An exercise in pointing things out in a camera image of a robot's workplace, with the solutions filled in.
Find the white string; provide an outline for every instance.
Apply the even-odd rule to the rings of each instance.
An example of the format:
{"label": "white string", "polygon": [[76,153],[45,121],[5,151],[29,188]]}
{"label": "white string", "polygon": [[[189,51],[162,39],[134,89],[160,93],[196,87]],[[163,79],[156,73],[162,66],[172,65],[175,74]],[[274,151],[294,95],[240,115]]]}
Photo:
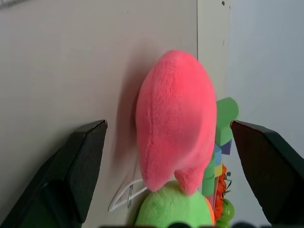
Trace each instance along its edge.
{"label": "white string", "polygon": [[108,208],[109,212],[114,211],[116,208],[122,206],[123,204],[126,204],[128,201],[132,200],[133,198],[135,198],[136,196],[138,196],[139,194],[142,194],[144,191],[147,190],[147,187],[142,188],[141,190],[139,190],[138,192],[136,192],[135,194],[132,194],[131,196],[129,195],[128,199],[125,199],[123,201],[121,201],[120,203],[117,203],[117,201],[122,197],[122,195],[129,189],[130,186],[137,184],[139,182],[142,182],[143,180],[137,179],[132,181],[131,183],[127,184],[124,189],[117,194],[117,196],[114,197],[114,199],[112,200],[112,202],[110,203],[110,206]]}

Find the green ball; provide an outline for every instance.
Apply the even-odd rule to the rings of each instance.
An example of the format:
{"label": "green ball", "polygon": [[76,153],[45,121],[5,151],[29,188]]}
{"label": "green ball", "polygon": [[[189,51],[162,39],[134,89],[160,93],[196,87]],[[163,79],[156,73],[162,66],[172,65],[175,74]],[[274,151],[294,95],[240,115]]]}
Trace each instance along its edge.
{"label": "green ball", "polygon": [[222,221],[217,221],[216,222],[217,227],[219,228],[230,228],[229,222],[222,222]]}
{"label": "green ball", "polygon": [[234,216],[234,207],[228,199],[224,199],[223,208],[224,208],[224,211],[223,211],[221,217],[219,218],[219,221],[228,222],[228,221],[232,220],[232,218]]}

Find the orange toy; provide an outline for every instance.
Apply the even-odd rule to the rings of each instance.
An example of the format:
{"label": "orange toy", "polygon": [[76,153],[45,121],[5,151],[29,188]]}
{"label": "orange toy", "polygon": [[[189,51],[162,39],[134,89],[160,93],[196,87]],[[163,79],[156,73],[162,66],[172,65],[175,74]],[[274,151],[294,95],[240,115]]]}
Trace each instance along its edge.
{"label": "orange toy", "polygon": [[227,168],[223,165],[223,172],[222,175],[218,177],[218,188],[215,196],[215,206],[214,206],[214,220],[217,221],[221,217],[224,207],[224,192],[227,189],[226,182],[225,182],[225,175],[227,172]]}

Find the green toy block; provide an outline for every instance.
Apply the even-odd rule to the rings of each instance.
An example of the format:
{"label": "green toy block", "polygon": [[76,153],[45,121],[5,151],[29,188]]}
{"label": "green toy block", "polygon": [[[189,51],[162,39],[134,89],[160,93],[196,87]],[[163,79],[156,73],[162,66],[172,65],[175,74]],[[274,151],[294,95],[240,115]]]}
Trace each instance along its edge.
{"label": "green toy block", "polygon": [[217,126],[215,143],[222,146],[232,138],[230,123],[238,118],[238,105],[231,97],[217,101]]}
{"label": "green toy block", "polygon": [[214,168],[215,168],[215,154],[204,171],[203,182],[201,185],[201,193],[203,196],[208,197],[214,193]]}

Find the red toy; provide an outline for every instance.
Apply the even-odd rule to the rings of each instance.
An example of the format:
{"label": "red toy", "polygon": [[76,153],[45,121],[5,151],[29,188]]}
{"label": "red toy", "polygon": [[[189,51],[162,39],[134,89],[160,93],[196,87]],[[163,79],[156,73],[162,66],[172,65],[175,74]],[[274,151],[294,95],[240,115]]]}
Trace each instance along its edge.
{"label": "red toy", "polygon": [[169,51],[148,73],[136,107],[143,181],[156,191],[174,174],[188,195],[197,191],[213,152],[216,97],[191,54]]}

